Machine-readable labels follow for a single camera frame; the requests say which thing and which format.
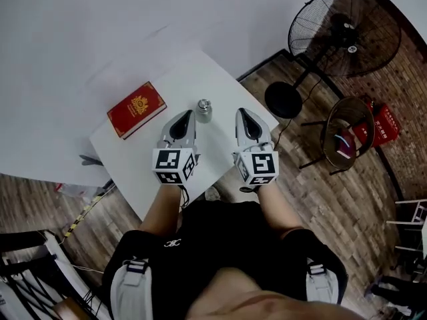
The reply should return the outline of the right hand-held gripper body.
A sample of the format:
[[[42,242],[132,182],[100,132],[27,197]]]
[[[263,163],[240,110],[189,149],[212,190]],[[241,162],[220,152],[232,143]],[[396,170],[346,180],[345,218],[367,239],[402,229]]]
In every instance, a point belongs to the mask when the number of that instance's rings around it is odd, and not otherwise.
[[[268,185],[279,175],[278,152],[271,141],[239,147],[232,156],[245,187]]]

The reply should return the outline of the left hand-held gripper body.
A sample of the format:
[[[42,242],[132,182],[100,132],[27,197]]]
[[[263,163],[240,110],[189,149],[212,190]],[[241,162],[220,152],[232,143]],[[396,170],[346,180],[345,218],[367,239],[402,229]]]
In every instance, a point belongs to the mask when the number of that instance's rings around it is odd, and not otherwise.
[[[175,139],[162,134],[153,150],[152,171],[161,184],[187,185],[200,154],[195,145],[196,134]]]

